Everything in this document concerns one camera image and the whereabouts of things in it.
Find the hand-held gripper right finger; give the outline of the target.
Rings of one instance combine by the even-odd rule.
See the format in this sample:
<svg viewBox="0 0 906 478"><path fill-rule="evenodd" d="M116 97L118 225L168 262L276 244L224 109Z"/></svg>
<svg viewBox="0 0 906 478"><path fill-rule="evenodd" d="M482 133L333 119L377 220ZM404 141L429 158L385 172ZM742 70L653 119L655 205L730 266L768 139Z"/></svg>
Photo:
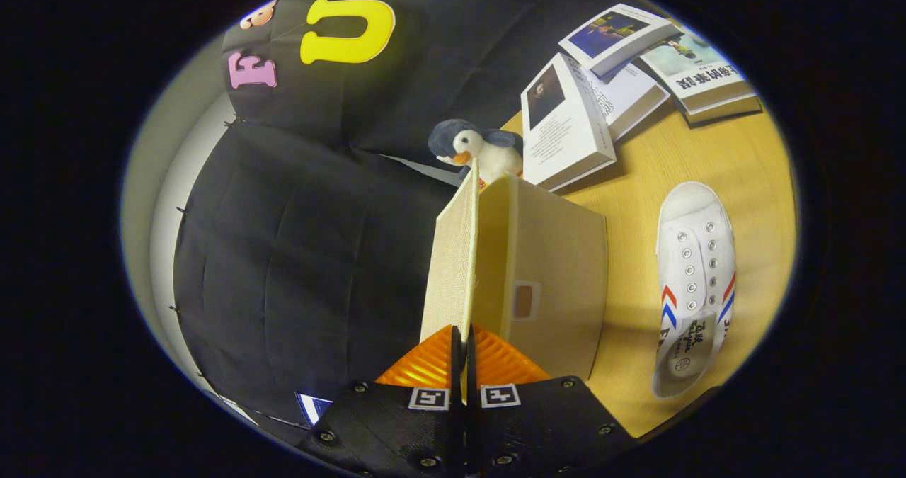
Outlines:
<svg viewBox="0 0 906 478"><path fill-rule="evenodd" d="M467 476L601 477L634 446L583 379L550 377L476 324L466 357Z"/></svg>

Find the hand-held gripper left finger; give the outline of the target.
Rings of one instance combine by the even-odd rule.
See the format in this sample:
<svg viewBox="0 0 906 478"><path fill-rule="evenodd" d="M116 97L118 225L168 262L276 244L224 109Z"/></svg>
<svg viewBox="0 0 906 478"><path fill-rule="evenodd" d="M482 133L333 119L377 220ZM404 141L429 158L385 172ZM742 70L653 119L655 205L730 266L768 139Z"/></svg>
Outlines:
<svg viewBox="0 0 906 478"><path fill-rule="evenodd" d="M394 369L429 362L440 384L353 382L298 444L307 458L352 476L466 476L465 365L460 330L446 326L411 349Z"/></svg>

